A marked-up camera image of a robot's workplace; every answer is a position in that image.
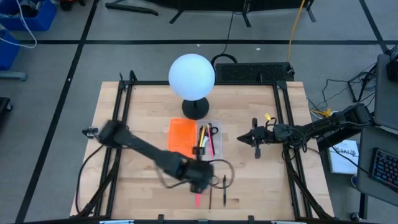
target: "white paper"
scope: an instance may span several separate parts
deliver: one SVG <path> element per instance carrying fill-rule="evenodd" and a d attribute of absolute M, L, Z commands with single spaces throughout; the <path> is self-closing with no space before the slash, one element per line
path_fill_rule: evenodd
<path fill-rule="evenodd" d="M 348 159 L 351 159 L 355 164 L 358 165 L 359 152 L 356 141 L 344 140 L 341 143 L 335 145 L 335 149 L 344 155 Z M 347 159 L 340 156 L 335 150 L 330 147 L 328 149 L 330 170 L 336 174 L 356 174 L 358 168 L 350 163 Z"/>

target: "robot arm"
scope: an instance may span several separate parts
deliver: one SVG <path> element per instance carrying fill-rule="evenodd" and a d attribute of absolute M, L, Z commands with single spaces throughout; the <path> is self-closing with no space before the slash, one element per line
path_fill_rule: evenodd
<path fill-rule="evenodd" d="M 214 176 L 214 168 L 207 161 L 194 160 L 177 152 L 163 151 L 130 133 L 120 121 L 109 120 L 98 136 L 105 146 L 133 149 L 152 159 L 166 174 L 191 184 L 191 192 L 201 194 Z"/>
<path fill-rule="evenodd" d="M 261 156 L 260 144 L 284 143 L 291 146 L 303 146 L 311 138 L 327 133 L 343 131 L 345 129 L 357 129 L 372 126 L 373 117 L 363 104 L 349 106 L 347 109 L 332 114 L 329 118 L 306 124 L 304 126 L 288 124 L 266 124 L 258 126 L 257 119 L 252 119 L 252 129 L 238 140 L 255 148 L 255 158 Z"/>

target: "blue bin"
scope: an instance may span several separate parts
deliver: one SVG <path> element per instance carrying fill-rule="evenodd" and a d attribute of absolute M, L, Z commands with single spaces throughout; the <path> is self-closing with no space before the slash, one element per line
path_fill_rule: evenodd
<path fill-rule="evenodd" d="M 0 0 L 0 13 L 12 15 L 15 12 L 19 12 L 16 0 Z"/>
<path fill-rule="evenodd" d="M 7 30 L 0 30 L 0 37 L 12 43 L 19 44 Z M 18 50 L 19 46 L 0 40 L 0 70 L 9 70 L 11 68 Z"/>
<path fill-rule="evenodd" d="M 50 0 L 44 0 L 44 3 L 36 17 L 24 17 L 24 19 L 31 31 L 46 31 L 50 28 L 56 13 L 57 9 L 55 8 L 54 4 L 52 4 Z M 19 17 L 1 17 L 0 24 L 2 24 L 8 30 L 26 31 L 26 28 L 22 24 Z"/>

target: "yellow cable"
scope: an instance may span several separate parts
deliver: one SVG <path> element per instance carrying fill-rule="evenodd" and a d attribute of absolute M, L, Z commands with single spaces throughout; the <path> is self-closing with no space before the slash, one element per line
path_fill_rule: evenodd
<path fill-rule="evenodd" d="M 286 59 L 286 62 L 289 62 L 289 60 L 290 60 L 290 50 L 291 50 L 291 48 L 292 48 L 293 33 L 294 33 L 294 30 L 296 29 L 297 22 L 299 21 L 299 17 L 300 17 L 300 14 L 301 14 L 301 10 L 303 9 L 304 2 L 305 2 L 305 0 L 303 0 L 303 1 L 301 2 L 301 6 L 300 6 L 300 9 L 298 10 L 296 20 L 294 21 L 294 24 L 293 24 L 292 32 L 290 33 L 289 49 L 288 49 L 288 51 L 287 51 L 287 59 Z"/>

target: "clear plastic tray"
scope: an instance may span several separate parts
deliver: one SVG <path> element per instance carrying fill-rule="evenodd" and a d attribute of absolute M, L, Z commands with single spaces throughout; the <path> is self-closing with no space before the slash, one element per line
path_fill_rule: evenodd
<path fill-rule="evenodd" d="M 212 156 L 210 150 L 210 142 L 207 141 L 205 144 L 205 154 L 202 155 L 202 160 L 204 161 L 210 161 L 212 159 L 222 159 L 223 158 L 223 137 L 222 137 L 222 125 L 221 121 L 218 120 L 210 120 L 210 119 L 201 119 L 197 121 L 197 139 L 200 139 L 200 127 L 201 126 L 207 126 L 207 124 L 210 123 L 212 127 L 217 127 L 218 132 L 213 135 L 213 145 L 214 145 L 214 151 L 215 155 L 214 157 Z"/>

